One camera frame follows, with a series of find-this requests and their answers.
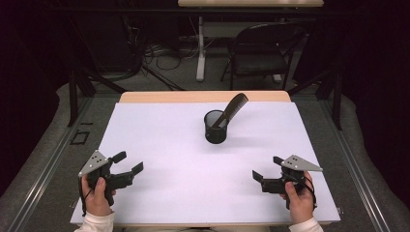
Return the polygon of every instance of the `comb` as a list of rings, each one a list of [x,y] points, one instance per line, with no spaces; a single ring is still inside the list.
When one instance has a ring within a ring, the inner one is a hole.
[[[245,103],[248,102],[248,98],[245,94],[240,93],[236,95],[226,106],[225,110],[223,113],[220,115],[220,117],[217,119],[217,121],[212,125],[212,128],[217,128],[220,126],[220,123],[223,122],[223,120],[227,120],[227,123],[229,123],[232,118],[235,116],[235,114],[244,106]]]

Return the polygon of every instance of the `chair seat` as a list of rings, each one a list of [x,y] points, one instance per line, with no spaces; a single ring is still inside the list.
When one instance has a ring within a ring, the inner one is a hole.
[[[283,74],[288,69],[280,54],[236,55],[232,64],[237,75]]]

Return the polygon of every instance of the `table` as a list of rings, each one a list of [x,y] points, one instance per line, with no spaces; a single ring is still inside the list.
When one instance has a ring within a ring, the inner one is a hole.
[[[323,0],[179,0],[178,5],[180,7],[191,7],[191,8],[223,8],[223,7],[251,7],[251,8],[317,8],[323,6]],[[222,32],[221,35],[226,36],[226,31],[229,31],[233,27],[233,31],[229,32],[229,36],[235,36],[238,34],[244,26],[238,27],[236,24],[233,25],[232,22],[224,24],[222,30],[217,27],[218,33]],[[199,36],[199,58],[198,58],[198,68],[196,71],[196,80],[204,80],[205,72],[205,55],[206,51],[204,49],[204,37],[207,36],[204,32],[204,21],[203,17],[199,17],[198,23],[198,36]]]
[[[278,196],[261,191],[251,170],[280,177],[273,156],[298,155],[318,164],[296,105],[284,91],[244,91],[249,102],[228,126],[226,140],[204,137],[203,117],[224,109],[236,91],[125,93],[116,104],[100,146],[111,157],[128,157],[111,172],[144,161],[133,185],[119,189],[113,209],[117,226],[289,224]],[[323,173],[311,173],[321,223],[339,221]],[[81,205],[71,223],[82,223]]]

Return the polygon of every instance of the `white sleeve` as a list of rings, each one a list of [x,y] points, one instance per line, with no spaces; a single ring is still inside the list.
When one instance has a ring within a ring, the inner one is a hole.
[[[322,227],[314,217],[305,222],[294,224],[289,229],[291,232],[323,232]]]
[[[87,212],[81,227],[74,232],[112,232],[114,217],[114,213],[105,217],[97,217]]]

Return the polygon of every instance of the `human hand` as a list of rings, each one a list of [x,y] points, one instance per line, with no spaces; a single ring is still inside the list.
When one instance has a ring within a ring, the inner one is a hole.
[[[94,190],[88,186],[87,175],[81,178],[81,185],[88,213],[98,217],[112,214],[112,210],[104,196],[106,182],[103,177],[99,178]]]
[[[310,174],[306,171],[304,174],[305,178],[309,179],[309,181],[306,180],[305,184],[313,189]],[[285,184],[285,190],[290,200],[289,211],[292,222],[298,224],[313,218],[313,196],[311,192],[307,188],[303,188],[298,194],[292,182]]]

